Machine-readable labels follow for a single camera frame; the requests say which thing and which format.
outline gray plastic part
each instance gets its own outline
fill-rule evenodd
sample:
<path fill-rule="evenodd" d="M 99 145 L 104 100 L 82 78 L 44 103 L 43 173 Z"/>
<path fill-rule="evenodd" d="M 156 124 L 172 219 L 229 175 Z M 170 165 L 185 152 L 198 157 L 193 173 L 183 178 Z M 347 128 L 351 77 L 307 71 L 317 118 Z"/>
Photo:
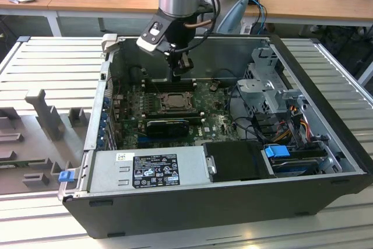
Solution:
<path fill-rule="evenodd" d="M 14 126 L 11 120 L 8 117 L 0 117 L 0 129 L 9 129 L 13 128 Z"/>
<path fill-rule="evenodd" d="M 29 90 L 24 98 L 27 103 L 30 103 L 37 115 L 38 122 L 42 128 L 45 128 L 48 136 L 52 141 L 58 140 L 61 137 L 61 132 L 58 129 L 58 125 L 61 122 L 56 109 L 52 107 L 50 109 L 45 103 L 45 91 L 44 90 Z"/>
<path fill-rule="evenodd" d="M 52 165 L 51 175 L 55 178 L 59 177 L 59 173 L 62 171 L 59 164 L 57 162 L 54 162 Z"/>
<path fill-rule="evenodd" d="M 0 143 L 21 142 L 22 134 L 0 134 Z"/>
<path fill-rule="evenodd" d="M 72 169 L 72 168 L 73 168 L 73 166 L 72 166 L 71 162 L 68 161 L 68 162 L 66 163 L 66 168 L 65 168 L 65 170 L 67 170 L 67 169 Z"/>
<path fill-rule="evenodd" d="M 51 169 L 52 162 L 48 157 L 43 162 L 29 163 L 29 167 L 31 167 L 32 169 Z"/>
<path fill-rule="evenodd" d="M 69 111 L 69 120 L 71 127 L 78 125 L 85 127 L 88 124 L 86 114 L 82 108 L 71 108 Z"/>
<path fill-rule="evenodd" d="M 10 120 L 20 119 L 17 111 L 13 107 L 0 108 L 0 117 L 8 117 Z"/>
<path fill-rule="evenodd" d="M 20 36 L 18 37 L 17 42 L 29 42 L 30 39 L 31 36 Z"/>
<path fill-rule="evenodd" d="M 44 173 L 29 173 L 23 177 L 22 182 L 28 187 L 46 186 L 49 184 L 49 179 Z"/>
<path fill-rule="evenodd" d="M 16 158 L 17 158 L 17 154 L 14 151 L 0 152 L 0 162 L 7 161 L 7 160 L 15 160 Z"/>

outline yellow wire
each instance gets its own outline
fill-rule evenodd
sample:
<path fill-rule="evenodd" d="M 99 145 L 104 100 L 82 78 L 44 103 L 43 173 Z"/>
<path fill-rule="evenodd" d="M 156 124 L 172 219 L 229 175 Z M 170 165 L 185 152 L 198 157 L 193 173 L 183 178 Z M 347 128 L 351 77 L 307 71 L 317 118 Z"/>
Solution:
<path fill-rule="evenodd" d="M 290 133 L 290 130 L 288 129 L 286 132 L 284 132 L 283 134 L 281 134 L 279 137 L 277 137 L 274 142 L 277 142 L 281 139 L 283 139 L 286 135 L 288 135 Z"/>

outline blue tab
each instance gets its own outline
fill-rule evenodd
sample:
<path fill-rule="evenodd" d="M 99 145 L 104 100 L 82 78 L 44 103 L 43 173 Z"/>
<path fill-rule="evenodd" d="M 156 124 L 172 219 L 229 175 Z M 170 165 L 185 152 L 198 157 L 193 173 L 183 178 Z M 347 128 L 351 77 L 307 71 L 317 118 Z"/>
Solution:
<path fill-rule="evenodd" d="M 264 150 L 267 157 L 290 157 L 289 151 L 286 146 L 283 145 L 273 145 L 269 146 Z"/>
<path fill-rule="evenodd" d="M 59 182 L 74 182 L 75 172 L 72 170 L 62 171 L 59 173 L 58 181 Z"/>

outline gray metal frame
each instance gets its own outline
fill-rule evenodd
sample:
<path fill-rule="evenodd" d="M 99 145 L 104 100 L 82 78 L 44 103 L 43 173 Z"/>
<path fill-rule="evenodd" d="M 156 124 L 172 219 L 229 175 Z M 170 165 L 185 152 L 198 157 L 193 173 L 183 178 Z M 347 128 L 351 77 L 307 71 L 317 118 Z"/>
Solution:
<path fill-rule="evenodd" d="M 280 53 L 277 54 L 284 66 L 287 66 Z M 296 81 L 297 74 L 291 73 L 291 76 Z M 305 89 L 302 90 L 306 97 L 310 97 Z M 319 114 L 319 118 L 325 122 L 323 115 Z M 208 185 L 180 185 L 159 190 L 145 188 L 109 192 L 90 192 L 93 178 L 87 176 L 80 182 L 80 185 L 85 182 L 87 188 L 80 188 L 73 195 L 65 196 L 63 204 L 94 238 L 314 215 L 338 197 L 361 191 L 372 180 L 371 175 L 363 172 L 349 155 L 344 143 L 339 141 L 329 124 L 326 124 L 326 128 L 355 171 Z M 170 153 L 177 149 L 180 148 L 165 148 Z M 137 150 L 93 152 L 87 157 L 94 168 L 98 157 L 104 157 L 109 163 L 118 152 L 136 153 Z M 90 174 L 94 176 L 94 171 L 91 170 Z"/>

